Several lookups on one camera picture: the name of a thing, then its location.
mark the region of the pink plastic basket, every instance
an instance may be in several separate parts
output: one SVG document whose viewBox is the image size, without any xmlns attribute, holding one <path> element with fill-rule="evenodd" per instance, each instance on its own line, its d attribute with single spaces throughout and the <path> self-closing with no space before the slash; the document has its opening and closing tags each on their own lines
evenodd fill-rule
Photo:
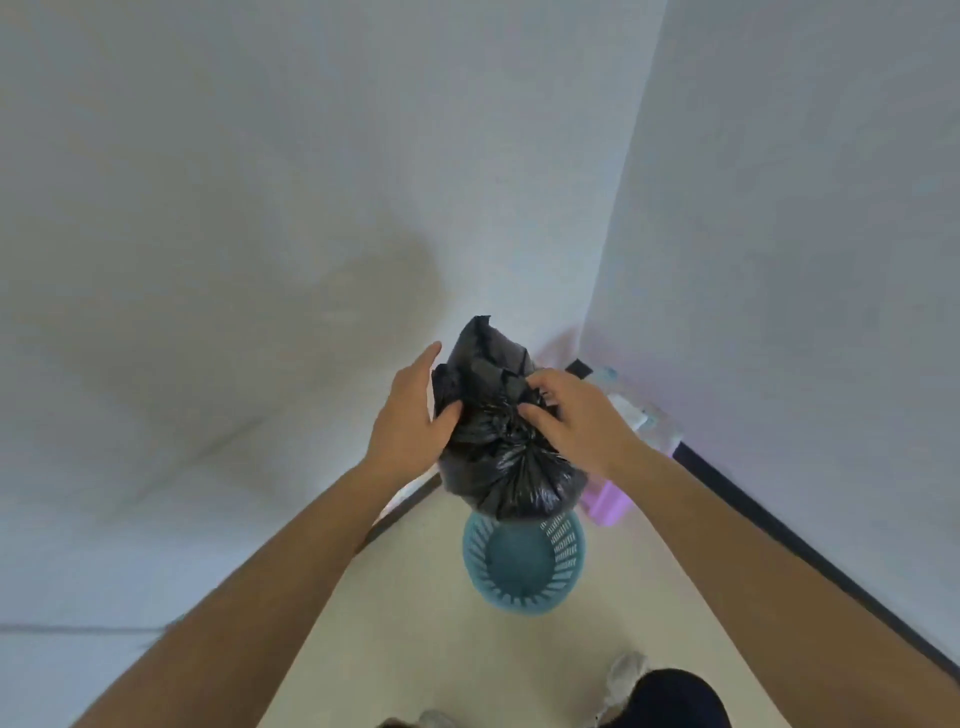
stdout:
<svg viewBox="0 0 960 728">
<path fill-rule="evenodd" d="M 597 525 L 616 524 L 634 507 L 634 502 L 609 480 L 590 477 L 587 489 L 580 496 L 580 506 L 588 518 Z"/>
</svg>

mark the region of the dark pants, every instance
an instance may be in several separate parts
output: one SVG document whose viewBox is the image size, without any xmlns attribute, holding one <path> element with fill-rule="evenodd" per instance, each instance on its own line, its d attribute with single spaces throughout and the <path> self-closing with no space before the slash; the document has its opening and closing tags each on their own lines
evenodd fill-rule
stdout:
<svg viewBox="0 0 960 728">
<path fill-rule="evenodd" d="M 604 728 L 731 728 L 717 693 L 681 669 L 656 669 L 636 684 L 623 713 Z"/>
</svg>

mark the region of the white sneaker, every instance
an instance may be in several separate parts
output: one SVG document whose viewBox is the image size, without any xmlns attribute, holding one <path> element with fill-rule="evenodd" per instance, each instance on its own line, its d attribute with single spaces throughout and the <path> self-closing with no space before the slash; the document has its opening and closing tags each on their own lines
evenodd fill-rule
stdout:
<svg viewBox="0 0 960 728">
<path fill-rule="evenodd" d="M 607 711 L 626 705 L 636 683 L 647 669 L 647 657 L 639 652 L 624 652 L 617 657 L 607 672 L 607 695 L 603 699 L 603 707 L 597 711 L 586 728 L 597 728 Z"/>
<path fill-rule="evenodd" d="M 417 728 L 460 728 L 460 724 L 446 713 L 423 711 L 417 720 Z"/>
</svg>

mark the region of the white floor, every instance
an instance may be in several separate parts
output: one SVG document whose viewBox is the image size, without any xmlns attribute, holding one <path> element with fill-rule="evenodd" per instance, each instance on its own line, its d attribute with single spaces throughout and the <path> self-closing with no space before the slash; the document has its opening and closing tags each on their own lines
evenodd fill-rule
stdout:
<svg viewBox="0 0 960 728">
<path fill-rule="evenodd" d="M 638 511 L 611 529 L 582 519 L 584 574 L 540 618 L 501 612 L 473 590 L 461 557 L 468 513 L 437 492 L 354 560 L 261 728 L 373 728 L 430 707 L 464 728 L 576 727 L 628 648 L 704 677 L 737 728 L 786 726 Z"/>
</svg>

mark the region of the black garbage bag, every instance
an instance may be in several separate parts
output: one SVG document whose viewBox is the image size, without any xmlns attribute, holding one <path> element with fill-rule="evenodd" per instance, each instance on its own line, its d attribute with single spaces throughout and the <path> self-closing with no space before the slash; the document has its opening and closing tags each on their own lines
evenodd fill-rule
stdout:
<svg viewBox="0 0 960 728">
<path fill-rule="evenodd" d="M 462 400 L 464 410 L 440 456 L 446 489 L 499 521 L 543 521 L 574 506 L 587 476 L 520 417 L 529 402 L 556 415 L 526 377 L 527 350 L 474 316 L 446 364 L 433 372 L 435 413 Z"/>
</svg>

